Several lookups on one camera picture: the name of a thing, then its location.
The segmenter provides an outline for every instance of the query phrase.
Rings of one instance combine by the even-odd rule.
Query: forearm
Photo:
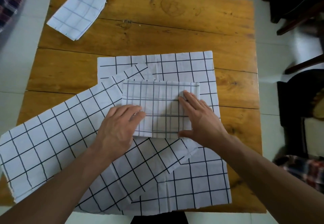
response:
[[[0,223],[64,223],[84,192],[104,170],[88,148],[67,168],[0,217]]]
[[[215,152],[243,178],[279,223],[317,223],[324,219],[324,195],[279,168],[234,136]]]

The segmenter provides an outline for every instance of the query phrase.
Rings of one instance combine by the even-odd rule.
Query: wooden table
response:
[[[51,0],[46,21],[66,0]],[[247,0],[107,0],[71,41],[46,24],[18,124],[97,84],[97,57],[212,50],[226,130],[262,154],[253,5]],[[233,203],[196,211],[265,213],[228,166]],[[12,205],[4,177],[0,204]]]

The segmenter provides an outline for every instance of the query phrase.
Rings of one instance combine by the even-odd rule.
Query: grid pattern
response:
[[[15,201],[27,197],[86,150],[108,110],[121,104],[123,80],[142,78],[147,71],[145,64],[137,64],[2,135],[0,160]],[[186,150],[171,149],[180,143],[134,139],[126,154],[92,183],[76,209],[122,211],[197,149],[195,144]]]
[[[146,63],[156,80],[199,82],[200,98],[220,118],[212,51],[98,58],[98,79],[136,63]],[[120,214],[154,215],[231,203],[226,162],[208,148],[198,147],[197,153]]]
[[[178,138],[180,130],[190,130],[190,120],[178,100],[184,90],[199,98],[199,83],[124,80],[122,104],[140,105],[146,112],[134,135],[171,139]]]
[[[47,22],[47,25],[78,40],[97,19],[106,0],[67,0]]]

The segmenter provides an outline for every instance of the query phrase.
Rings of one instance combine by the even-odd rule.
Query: hand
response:
[[[135,129],[145,117],[141,109],[140,106],[124,105],[108,111],[91,145],[108,165],[131,147]]]
[[[189,116],[192,130],[180,131],[179,137],[190,138],[204,147],[214,149],[215,143],[224,141],[229,134],[205,101],[198,100],[194,94],[188,91],[183,93],[188,101],[179,97],[179,102]]]

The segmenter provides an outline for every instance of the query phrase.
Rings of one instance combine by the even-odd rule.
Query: white tile floor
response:
[[[36,47],[50,0],[26,0],[17,23],[8,34],[0,35],[0,134],[15,126],[34,60]],[[303,62],[321,54],[318,40],[297,30],[283,36],[276,31],[282,25],[270,23],[269,5],[252,0],[259,70],[263,154],[272,160],[284,145],[279,122],[276,82],[288,80],[282,73],[293,60]],[[0,207],[0,214],[8,208]],[[188,213],[193,223],[276,223],[270,214]],[[130,223],[131,218],[73,213],[67,223]]]

